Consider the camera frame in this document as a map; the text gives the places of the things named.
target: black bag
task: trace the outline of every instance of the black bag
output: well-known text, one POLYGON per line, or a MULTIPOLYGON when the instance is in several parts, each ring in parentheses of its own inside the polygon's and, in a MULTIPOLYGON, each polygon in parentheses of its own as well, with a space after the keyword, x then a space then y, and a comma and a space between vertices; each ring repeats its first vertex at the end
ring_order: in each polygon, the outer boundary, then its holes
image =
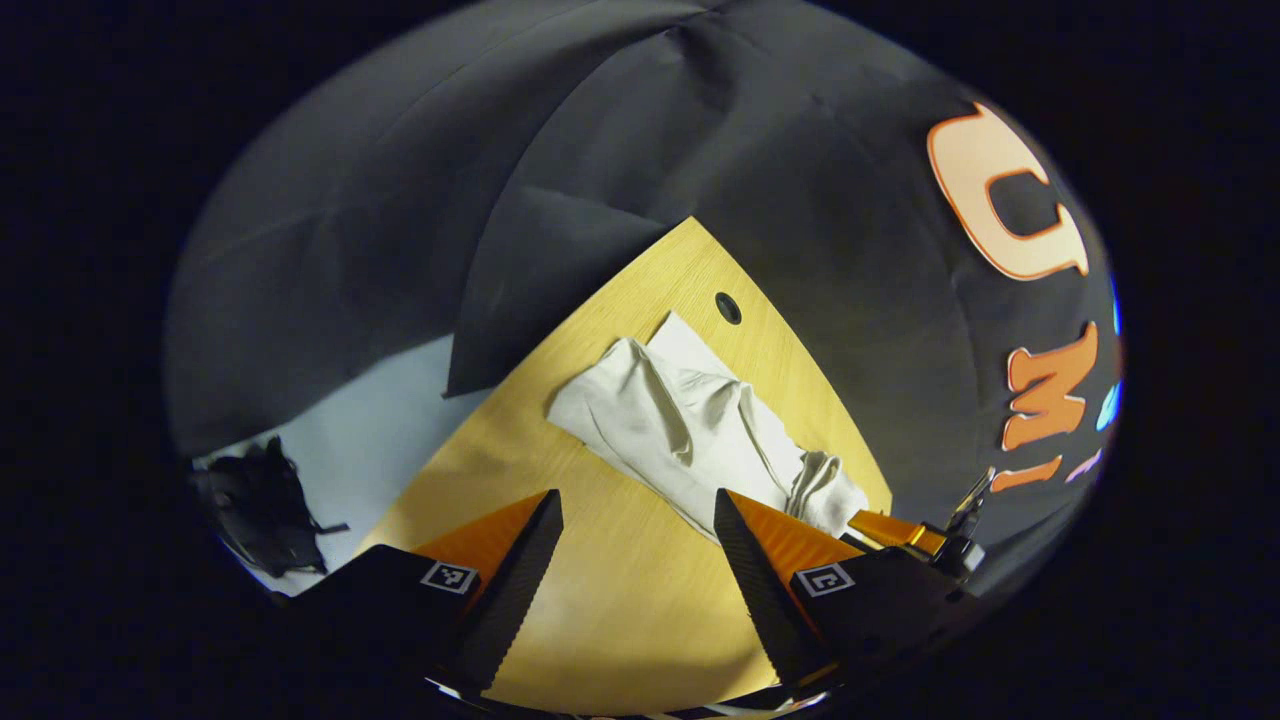
POLYGON ((307 510, 297 465, 284 456, 279 437, 244 457, 219 457, 191 475, 218 536, 248 565, 273 578, 289 570, 328 574, 316 536, 348 530, 323 528, 307 510))

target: folded cloth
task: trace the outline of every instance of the folded cloth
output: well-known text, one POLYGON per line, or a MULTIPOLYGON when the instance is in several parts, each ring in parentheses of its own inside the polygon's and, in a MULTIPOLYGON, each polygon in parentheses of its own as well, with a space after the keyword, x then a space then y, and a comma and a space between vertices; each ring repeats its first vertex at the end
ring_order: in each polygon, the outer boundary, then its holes
POLYGON ((614 342, 557 393, 548 420, 662 496, 713 542, 719 488, 833 537, 869 507, 840 457, 796 447, 751 384, 676 313, 648 346, 614 342))

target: white floor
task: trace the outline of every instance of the white floor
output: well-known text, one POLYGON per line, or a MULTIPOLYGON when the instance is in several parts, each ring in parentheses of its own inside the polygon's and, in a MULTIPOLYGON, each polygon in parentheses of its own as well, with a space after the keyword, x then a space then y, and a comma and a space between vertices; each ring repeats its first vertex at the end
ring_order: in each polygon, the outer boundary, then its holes
MULTIPOLYGON (((319 536, 329 570, 351 560, 422 465, 492 389, 444 400, 453 336, 383 360, 291 423, 219 450, 202 460, 243 455, 253 442, 279 434, 298 465, 307 506, 321 525, 347 523, 319 536)), ((270 589, 294 596, 320 582, 314 573, 273 579, 247 568, 270 589)))

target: wooden table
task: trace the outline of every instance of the wooden table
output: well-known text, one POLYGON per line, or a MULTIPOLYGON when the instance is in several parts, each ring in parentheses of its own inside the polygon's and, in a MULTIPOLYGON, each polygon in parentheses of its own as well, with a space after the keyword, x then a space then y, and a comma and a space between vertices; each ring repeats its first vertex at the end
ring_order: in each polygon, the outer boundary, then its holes
POLYGON ((755 283, 690 218, 548 336, 357 551, 375 543, 411 550, 559 488, 563 536, 489 698, 621 715, 699 706, 777 682, 721 548, 545 419, 564 383, 620 337, 648 342, 671 310, 755 387, 800 447, 840 455, 872 510, 890 511, 888 487, 822 370, 755 283), (721 315, 717 292, 737 302, 740 324, 721 315))

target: white cloth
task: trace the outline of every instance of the white cloth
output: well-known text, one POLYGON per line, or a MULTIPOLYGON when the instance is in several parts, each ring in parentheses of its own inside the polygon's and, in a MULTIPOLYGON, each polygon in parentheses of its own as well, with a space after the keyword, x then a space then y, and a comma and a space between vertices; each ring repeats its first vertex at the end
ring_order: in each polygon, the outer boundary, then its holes
POLYGON ((722 487, 833 537, 869 507, 840 459, 796 447, 750 383, 676 313, 648 346, 614 342, 557 393, 547 418, 713 542, 722 487))

